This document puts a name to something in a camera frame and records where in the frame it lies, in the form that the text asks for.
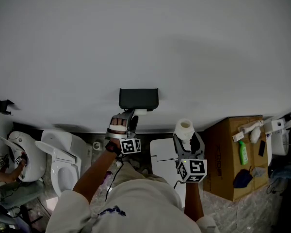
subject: toilet bowl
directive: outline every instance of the toilet bowl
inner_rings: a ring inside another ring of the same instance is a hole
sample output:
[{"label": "toilet bowl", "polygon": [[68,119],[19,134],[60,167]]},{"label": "toilet bowl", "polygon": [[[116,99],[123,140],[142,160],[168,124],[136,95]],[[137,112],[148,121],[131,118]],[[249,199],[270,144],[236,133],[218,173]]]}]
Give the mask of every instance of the toilet bowl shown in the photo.
[{"label": "toilet bowl", "polygon": [[72,190],[80,176],[89,167],[88,145],[76,135],[57,130],[45,130],[41,141],[36,141],[35,145],[52,156],[51,180],[58,196],[66,190]]},{"label": "toilet bowl", "polygon": [[8,139],[1,136],[0,139],[11,148],[14,159],[21,156],[22,152],[25,152],[27,155],[27,164],[18,177],[20,180],[23,182],[33,182],[44,175],[47,156],[34,144],[35,140],[30,135],[14,131],[10,133]]}]

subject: tiled floor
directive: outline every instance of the tiled floor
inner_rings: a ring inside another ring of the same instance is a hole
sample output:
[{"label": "tiled floor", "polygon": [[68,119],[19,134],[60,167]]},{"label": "tiled floor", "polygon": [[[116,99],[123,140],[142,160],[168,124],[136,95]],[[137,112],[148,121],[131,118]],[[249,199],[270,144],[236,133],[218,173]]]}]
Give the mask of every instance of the tiled floor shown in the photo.
[{"label": "tiled floor", "polygon": [[[89,144],[92,144],[96,140],[103,142],[103,146],[105,146],[107,143],[107,141],[104,140],[103,135],[78,135]],[[134,154],[134,159],[139,161],[142,160],[143,165],[147,166],[148,169],[151,170],[149,146],[150,142],[154,139],[169,138],[171,136],[172,135],[170,134],[139,135],[138,138],[140,138],[142,142],[142,153]],[[99,155],[100,151],[93,151],[92,163],[98,158]],[[39,216],[43,216],[41,220],[32,225],[39,231],[44,231],[46,229],[47,223],[49,221],[49,214],[52,214],[56,202],[58,201],[57,195],[52,187],[50,180],[50,166],[51,157],[48,155],[47,170],[43,176],[46,191],[39,197],[45,209],[41,206],[38,199],[35,199],[26,204],[27,208],[32,208],[32,210],[29,211],[31,220],[35,220]],[[113,163],[109,170],[113,174],[116,173],[117,168],[115,163]],[[91,202],[91,211],[93,214],[97,214],[102,208],[107,189],[111,185],[112,179],[113,175],[110,175],[94,195]],[[204,192],[202,189],[200,189],[204,213],[214,218],[222,233],[271,232],[271,226],[276,223],[281,204],[281,197],[279,193],[267,195],[266,188],[267,187],[263,187],[260,190],[236,202],[222,199],[216,195]]]}]

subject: person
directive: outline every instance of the person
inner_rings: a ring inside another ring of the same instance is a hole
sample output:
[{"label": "person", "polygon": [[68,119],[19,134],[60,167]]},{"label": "person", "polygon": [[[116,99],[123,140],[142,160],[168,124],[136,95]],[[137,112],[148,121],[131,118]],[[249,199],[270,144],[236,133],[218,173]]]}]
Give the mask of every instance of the person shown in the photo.
[{"label": "person", "polygon": [[4,161],[5,165],[0,168],[0,182],[6,184],[0,186],[0,205],[5,209],[21,206],[44,192],[44,185],[41,181],[23,183],[21,180],[16,182],[27,163],[25,152],[22,153],[22,161],[11,173],[6,173],[9,167],[8,155],[4,157]]},{"label": "person", "polygon": [[[113,125],[126,126],[113,118]],[[214,220],[204,216],[198,184],[186,184],[184,213],[175,190],[161,177],[143,176],[124,162],[98,215],[91,216],[90,202],[110,165],[120,153],[120,142],[111,146],[81,176],[72,191],[64,191],[52,213],[47,233],[194,232],[218,233]]]}]

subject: green bottle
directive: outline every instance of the green bottle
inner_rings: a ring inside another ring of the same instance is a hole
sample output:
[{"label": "green bottle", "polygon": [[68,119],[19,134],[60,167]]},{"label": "green bottle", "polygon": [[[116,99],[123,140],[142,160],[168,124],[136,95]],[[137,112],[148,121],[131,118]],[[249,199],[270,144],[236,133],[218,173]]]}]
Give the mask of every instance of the green bottle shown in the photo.
[{"label": "green bottle", "polygon": [[246,144],[243,141],[239,141],[239,144],[240,144],[239,156],[241,158],[241,164],[246,165],[248,163]]}]

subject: black bracket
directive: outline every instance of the black bracket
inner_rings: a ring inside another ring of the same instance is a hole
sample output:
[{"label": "black bracket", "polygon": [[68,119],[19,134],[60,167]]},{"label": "black bracket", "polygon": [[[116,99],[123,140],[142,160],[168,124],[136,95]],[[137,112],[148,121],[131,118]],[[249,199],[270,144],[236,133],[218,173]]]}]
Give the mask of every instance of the black bracket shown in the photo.
[{"label": "black bracket", "polygon": [[9,100],[0,101],[0,113],[4,115],[10,115],[11,112],[7,111],[8,105],[13,105],[14,103]]}]

